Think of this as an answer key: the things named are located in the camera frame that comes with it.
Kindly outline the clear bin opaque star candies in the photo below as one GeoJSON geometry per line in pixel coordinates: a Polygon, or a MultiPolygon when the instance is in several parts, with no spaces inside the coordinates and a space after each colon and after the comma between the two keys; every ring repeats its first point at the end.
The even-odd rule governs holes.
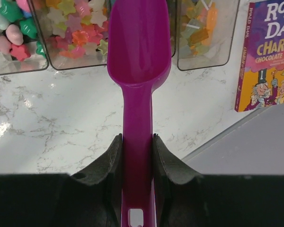
{"type": "Polygon", "coordinates": [[[0,0],[0,75],[47,69],[33,9],[27,0],[0,0]]]}

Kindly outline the clear bin translucent star candies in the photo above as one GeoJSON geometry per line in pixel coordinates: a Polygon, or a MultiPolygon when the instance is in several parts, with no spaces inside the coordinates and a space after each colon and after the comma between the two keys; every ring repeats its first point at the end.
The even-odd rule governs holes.
{"type": "Polygon", "coordinates": [[[30,0],[28,5],[54,69],[106,65],[109,0],[30,0]]]}

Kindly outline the magenta plastic scoop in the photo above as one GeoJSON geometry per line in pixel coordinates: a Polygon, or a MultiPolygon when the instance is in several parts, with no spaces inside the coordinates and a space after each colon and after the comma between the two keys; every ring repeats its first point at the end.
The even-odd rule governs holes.
{"type": "Polygon", "coordinates": [[[169,12],[164,0],[117,0],[108,29],[107,70],[120,86],[123,112],[121,225],[141,210],[143,226],[155,225],[151,143],[152,93],[171,69],[169,12]]]}

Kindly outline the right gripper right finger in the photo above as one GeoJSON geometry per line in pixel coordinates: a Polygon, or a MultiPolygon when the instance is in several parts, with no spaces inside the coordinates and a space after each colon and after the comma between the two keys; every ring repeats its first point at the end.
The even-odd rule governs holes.
{"type": "Polygon", "coordinates": [[[284,175],[201,174],[152,140],[159,227],[284,227],[284,175]]]}

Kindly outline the clear bin popsicle candies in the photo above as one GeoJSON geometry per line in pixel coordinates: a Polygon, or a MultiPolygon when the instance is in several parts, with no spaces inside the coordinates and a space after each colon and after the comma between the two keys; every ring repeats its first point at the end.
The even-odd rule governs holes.
{"type": "Polygon", "coordinates": [[[240,6],[238,0],[177,2],[177,67],[180,71],[225,65],[240,6]]]}

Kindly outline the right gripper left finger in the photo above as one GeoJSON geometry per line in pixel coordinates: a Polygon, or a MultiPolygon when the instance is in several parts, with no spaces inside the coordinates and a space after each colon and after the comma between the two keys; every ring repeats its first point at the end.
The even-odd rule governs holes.
{"type": "Polygon", "coordinates": [[[0,227],[120,226],[122,145],[73,175],[0,174],[0,227]]]}

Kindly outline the clear bin lollipops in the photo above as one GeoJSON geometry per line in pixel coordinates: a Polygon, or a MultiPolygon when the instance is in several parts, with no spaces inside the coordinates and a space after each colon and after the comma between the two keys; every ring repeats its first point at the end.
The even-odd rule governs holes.
{"type": "Polygon", "coordinates": [[[168,0],[171,55],[176,52],[177,0],[168,0]]]}

